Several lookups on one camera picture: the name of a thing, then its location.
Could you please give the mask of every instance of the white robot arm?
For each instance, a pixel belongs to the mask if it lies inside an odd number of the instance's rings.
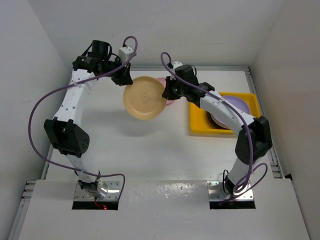
[[[194,103],[199,108],[204,109],[221,119],[237,136],[237,144],[235,147],[237,158],[231,171],[224,179],[226,191],[233,195],[235,185],[248,174],[250,155],[249,140],[244,129],[243,120],[241,120],[233,110],[226,106],[223,101],[231,105],[248,125],[253,145],[254,163],[256,163],[260,157],[264,156],[272,147],[268,120],[264,116],[255,118],[254,116],[241,111],[225,100],[210,84],[206,82],[199,84],[191,65],[183,65],[181,62],[174,62],[173,64],[168,64],[168,66],[184,81],[210,92],[217,98],[177,80],[173,75],[166,77],[166,86],[162,97],[167,100],[176,100],[181,97],[186,97],[188,102]]]
[[[129,46],[119,48],[118,55],[112,53],[112,48],[107,42],[94,40],[91,52],[84,52],[73,62],[70,84],[74,87],[66,91],[63,102],[53,119],[47,119],[44,129],[52,146],[71,162],[75,169],[80,169],[76,174],[80,186],[90,195],[99,198],[104,194],[102,179],[84,172],[99,175],[94,163],[86,157],[86,151],[90,144],[89,135],[81,129],[81,118],[91,90],[98,80],[78,84],[119,67],[127,61],[134,50]],[[130,64],[115,72],[111,76],[112,81],[119,85],[131,85]]]

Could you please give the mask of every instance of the white wall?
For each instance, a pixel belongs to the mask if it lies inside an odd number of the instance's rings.
[[[283,0],[28,0],[64,62],[91,40],[117,50],[138,38],[133,63],[160,65],[160,53],[197,65],[251,64]]]
[[[29,144],[30,111],[44,94],[67,83],[69,72],[27,0],[4,0],[0,7],[0,239],[7,239],[27,180],[41,176],[43,161]],[[33,121],[33,137],[46,154],[43,130],[62,101],[44,102]]]
[[[306,226],[319,239],[320,1],[286,0],[253,73]]]

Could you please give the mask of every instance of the yellow bin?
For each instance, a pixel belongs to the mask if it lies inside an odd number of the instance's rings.
[[[248,104],[250,114],[256,118],[261,116],[258,100],[253,93],[219,92],[221,96],[235,96]],[[230,129],[217,129],[207,118],[205,110],[198,108],[193,103],[189,103],[190,130],[194,134],[233,134]]]

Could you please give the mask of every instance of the white tabletop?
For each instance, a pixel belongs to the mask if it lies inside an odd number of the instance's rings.
[[[166,71],[131,72],[132,78],[167,75]],[[199,82],[208,82],[220,92],[250,92],[244,71],[206,70],[197,76]],[[85,157],[92,159],[101,174],[124,173],[128,181],[221,180],[223,170],[232,168],[235,136],[191,136],[184,98],[167,106],[157,118],[144,121],[126,111],[123,91],[110,78],[99,80],[82,115],[81,128],[90,136]],[[269,163],[270,159],[267,154],[261,161]],[[57,150],[51,160],[71,166]],[[267,178],[272,177],[269,170]],[[77,177],[71,170],[51,165],[46,179],[75,182]]]
[[[132,73],[143,75],[166,73]],[[243,71],[200,71],[198,78],[221,92],[249,92]],[[253,189],[256,209],[210,210],[206,180],[221,180],[223,169],[231,169],[236,139],[190,136],[184,99],[154,120],[134,119],[123,106],[123,90],[99,80],[81,126],[91,138],[87,156],[101,173],[127,176],[119,210],[72,210],[77,177],[51,165],[35,185],[20,240],[309,239],[290,180],[274,179],[271,170]],[[56,150],[51,159],[70,165]]]

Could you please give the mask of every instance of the plate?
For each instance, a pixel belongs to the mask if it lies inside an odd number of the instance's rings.
[[[166,107],[167,100],[162,97],[165,87],[157,79],[140,76],[127,85],[123,92],[123,103],[126,110],[135,118],[151,120],[157,117]]]

